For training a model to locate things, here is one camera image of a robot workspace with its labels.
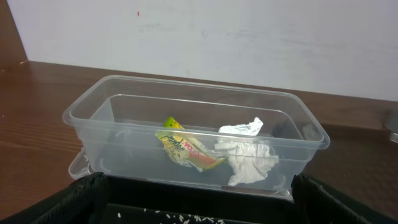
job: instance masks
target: wooden table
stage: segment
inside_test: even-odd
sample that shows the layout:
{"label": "wooden table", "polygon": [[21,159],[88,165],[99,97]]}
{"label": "wooden table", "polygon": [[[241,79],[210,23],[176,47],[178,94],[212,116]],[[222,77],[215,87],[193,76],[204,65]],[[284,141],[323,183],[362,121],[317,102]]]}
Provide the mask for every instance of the wooden table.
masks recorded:
{"label": "wooden table", "polygon": [[[106,75],[167,78],[276,90],[259,86],[26,62],[0,72],[0,219],[73,182],[68,166],[81,149],[62,113]],[[301,97],[331,137],[305,172],[398,219],[398,144],[382,119],[398,103],[288,91]]]}

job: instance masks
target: white wall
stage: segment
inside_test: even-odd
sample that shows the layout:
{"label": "white wall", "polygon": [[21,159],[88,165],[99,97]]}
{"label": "white wall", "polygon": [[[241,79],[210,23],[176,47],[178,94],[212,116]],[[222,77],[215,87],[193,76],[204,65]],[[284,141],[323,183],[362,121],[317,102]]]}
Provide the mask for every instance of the white wall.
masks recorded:
{"label": "white wall", "polygon": [[8,2],[29,60],[398,101],[396,0]]}

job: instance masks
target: plastic container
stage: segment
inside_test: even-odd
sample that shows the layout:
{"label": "plastic container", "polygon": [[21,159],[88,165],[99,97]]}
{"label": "plastic container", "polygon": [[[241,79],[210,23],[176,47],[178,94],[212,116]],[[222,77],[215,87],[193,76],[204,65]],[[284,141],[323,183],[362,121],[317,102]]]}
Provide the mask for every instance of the plastic container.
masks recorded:
{"label": "plastic container", "polygon": [[[168,117],[185,129],[163,128]],[[218,133],[221,126],[247,124],[255,117],[264,123],[257,136]],[[293,176],[330,143],[308,108],[290,93],[117,75],[93,85],[64,112],[63,120],[75,127],[90,170],[212,189],[229,189],[233,170],[228,162],[203,172],[180,166],[155,134],[196,138],[209,149],[218,140],[267,144],[279,157],[267,178],[236,186],[258,190],[290,189]],[[85,173],[89,167],[83,164]]]}

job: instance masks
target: white tissue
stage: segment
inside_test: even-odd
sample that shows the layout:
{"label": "white tissue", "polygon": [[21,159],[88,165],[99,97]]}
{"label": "white tissue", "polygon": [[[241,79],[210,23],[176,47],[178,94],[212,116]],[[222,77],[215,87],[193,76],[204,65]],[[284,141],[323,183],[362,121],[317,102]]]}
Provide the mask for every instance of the white tissue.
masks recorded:
{"label": "white tissue", "polygon": [[[219,133],[243,134],[257,136],[262,127],[262,121],[255,118],[249,124],[223,126]],[[278,156],[269,154],[266,144],[252,144],[242,142],[218,141],[215,144],[215,153],[230,154],[228,161],[234,170],[234,175],[229,179],[228,185],[251,184],[267,178],[267,172],[278,163]]]}

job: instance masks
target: brown wooden surface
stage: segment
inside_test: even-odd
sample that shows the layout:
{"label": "brown wooden surface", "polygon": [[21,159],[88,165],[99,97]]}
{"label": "brown wooden surface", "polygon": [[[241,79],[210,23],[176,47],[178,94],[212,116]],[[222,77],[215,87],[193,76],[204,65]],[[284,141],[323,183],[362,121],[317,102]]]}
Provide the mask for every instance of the brown wooden surface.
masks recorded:
{"label": "brown wooden surface", "polygon": [[[115,74],[226,84],[39,62],[0,73],[0,218],[73,181],[68,166],[81,142],[62,113],[100,78]],[[398,144],[382,127],[384,113],[397,103],[288,92],[301,97],[331,137],[331,146],[318,151],[305,172],[398,219]]]}
{"label": "brown wooden surface", "polygon": [[6,0],[0,0],[0,72],[27,60]]}

